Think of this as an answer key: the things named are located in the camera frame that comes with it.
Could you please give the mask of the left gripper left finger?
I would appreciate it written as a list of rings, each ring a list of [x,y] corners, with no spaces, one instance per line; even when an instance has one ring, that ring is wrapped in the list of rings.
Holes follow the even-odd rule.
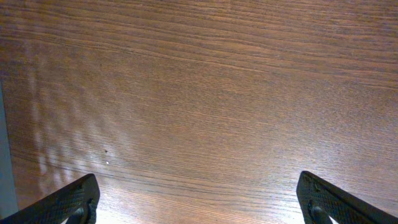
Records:
[[[1,220],[1,224],[95,224],[100,189],[86,174],[58,191]]]

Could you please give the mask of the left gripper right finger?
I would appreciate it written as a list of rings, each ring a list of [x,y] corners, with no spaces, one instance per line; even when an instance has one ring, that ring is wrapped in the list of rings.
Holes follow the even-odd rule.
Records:
[[[333,221],[352,224],[397,224],[397,217],[309,171],[301,172],[296,194],[306,224]]]

